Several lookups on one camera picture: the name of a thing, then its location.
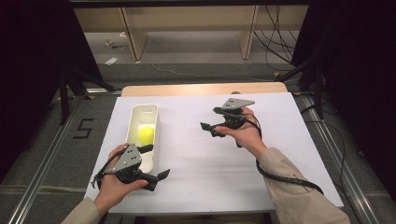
white paper sheet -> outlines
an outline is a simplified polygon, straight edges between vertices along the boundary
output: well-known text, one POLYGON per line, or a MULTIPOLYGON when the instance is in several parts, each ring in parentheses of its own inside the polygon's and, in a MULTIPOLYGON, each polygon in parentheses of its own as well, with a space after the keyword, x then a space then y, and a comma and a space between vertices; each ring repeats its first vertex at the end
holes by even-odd
MULTIPOLYGON (((201 129, 200 122, 224 121, 213 108, 222 106, 230 97, 255 101, 249 107, 262 126, 265 144, 280 149, 308 180, 323 189, 332 203, 343 206, 289 93, 120 97, 92 177, 105 164, 108 153, 125 141, 134 105, 144 104, 159 107, 158 171, 171 169, 171 172, 154 192, 134 191, 110 213, 155 216, 273 210, 254 157, 236 147, 231 137, 212 137, 201 129)), ((98 189, 89 184, 86 196, 95 198, 97 193, 98 189)))

wrist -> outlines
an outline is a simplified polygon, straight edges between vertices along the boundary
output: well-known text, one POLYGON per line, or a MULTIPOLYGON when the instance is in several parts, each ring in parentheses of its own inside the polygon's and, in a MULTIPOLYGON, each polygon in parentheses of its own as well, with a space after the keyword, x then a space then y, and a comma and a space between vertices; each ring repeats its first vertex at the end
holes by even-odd
POLYGON ((264 142, 260 142, 258 144, 253 145, 252 147, 248 148, 247 150, 257 159, 260 159, 260 156, 262 153, 267 149, 268 147, 264 144, 264 142))
POLYGON ((93 203, 95 204, 96 208, 99 210, 99 214, 100 217, 104 216, 105 213, 108 212, 108 210, 110 210, 110 206, 108 205, 108 203, 106 203, 101 195, 99 194, 96 199, 93 201, 93 203))

human hand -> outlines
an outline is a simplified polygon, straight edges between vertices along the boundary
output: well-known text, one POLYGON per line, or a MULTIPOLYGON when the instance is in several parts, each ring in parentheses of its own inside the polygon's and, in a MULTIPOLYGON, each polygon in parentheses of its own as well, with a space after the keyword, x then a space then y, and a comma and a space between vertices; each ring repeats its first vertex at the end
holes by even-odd
MULTIPOLYGON (((243 107, 242 113, 248 120, 252 121, 253 123, 257 123, 257 120, 253 117, 253 110, 243 107)), ((242 127, 236 130, 224 126, 218 126, 215 130, 218 133, 223 133, 233 137, 236 142, 239 143, 239 145, 246 148, 257 159, 264 152, 264 150, 267 149, 267 146, 260 137, 259 130, 257 130, 256 127, 254 127, 249 122, 245 122, 242 127)))
MULTIPOLYGON (((117 152, 128 147, 128 144, 122 144, 114 148, 110 154, 109 158, 115 155, 117 152)), ((115 158, 108 167, 114 167, 119 158, 115 158)), ((146 180, 136 180, 131 184, 124 184, 120 182, 115 175, 105 175, 103 177, 102 186, 100 188, 99 194, 94 200, 96 207, 99 210, 101 216, 103 216, 110 208, 119 204, 122 199, 136 189, 141 189, 148 184, 146 180)))

white container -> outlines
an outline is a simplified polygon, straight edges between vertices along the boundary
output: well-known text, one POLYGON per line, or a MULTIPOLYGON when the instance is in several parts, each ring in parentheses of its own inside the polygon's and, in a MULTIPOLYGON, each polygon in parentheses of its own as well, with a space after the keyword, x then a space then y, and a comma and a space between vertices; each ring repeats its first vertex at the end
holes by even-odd
POLYGON ((144 145, 139 141, 138 134, 139 130, 145 127, 154 129, 154 148, 150 152, 141 154, 142 164, 139 166, 139 169, 145 174, 157 175, 158 149, 160 145, 160 117, 158 106, 134 106, 131 113, 126 142, 130 145, 135 144, 137 147, 143 147, 144 145))

metal rail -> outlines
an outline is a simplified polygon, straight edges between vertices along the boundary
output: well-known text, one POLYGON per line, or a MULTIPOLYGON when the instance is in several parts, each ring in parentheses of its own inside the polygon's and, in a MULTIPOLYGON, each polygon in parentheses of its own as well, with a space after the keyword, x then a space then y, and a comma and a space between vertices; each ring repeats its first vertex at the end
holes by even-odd
POLYGON ((37 171, 35 172, 35 175, 30 182, 29 186, 27 187, 26 191, 23 193, 23 196, 21 197, 18 205, 16 206, 10 220, 9 224, 16 224, 16 223, 23 223, 25 220, 27 213, 29 212, 34 200, 35 196, 37 195, 41 184, 43 183, 51 165, 52 162, 62 144, 62 141, 64 140, 64 136, 70 126, 71 120, 73 119, 74 114, 78 110, 78 107, 80 106, 81 102, 83 101, 84 96, 76 96, 75 99, 73 100, 71 104, 71 112, 70 116, 68 119, 65 121, 65 123, 59 128, 58 132, 56 133, 54 139, 52 140, 49 149, 44 156, 43 160, 40 163, 40 166, 38 167, 37 171))
MULTIPOLYGON (((314 102, 312 98, 304 98, 304 103, 306 106, 311 106, 314 102)), ((319 119, 315 110, 309 110, 309 114, 312 120, 317 121, 315 123, 319 134, 321 135, 326 148, 329 150, 332 159, 337 167, 338 171, 341 172, 342 162, 343 162, 343 152, 341 149, 335 144, 332 135, 326 126, 326 124, 321 123, 322 120, 319 119)), ((370 202, 367 200, 366 196, 364 195, 361 186, 359 185, 358 181, 352 174, 352 171, 349 169, 347 162, 344 160, 344 168, 343 168, 343 182, 350 193, 350 197, 352 198, 359 214, 361 215, 362 222, 367 224, 376 224, 380 223, 373 207, 370 205, 370 202)))

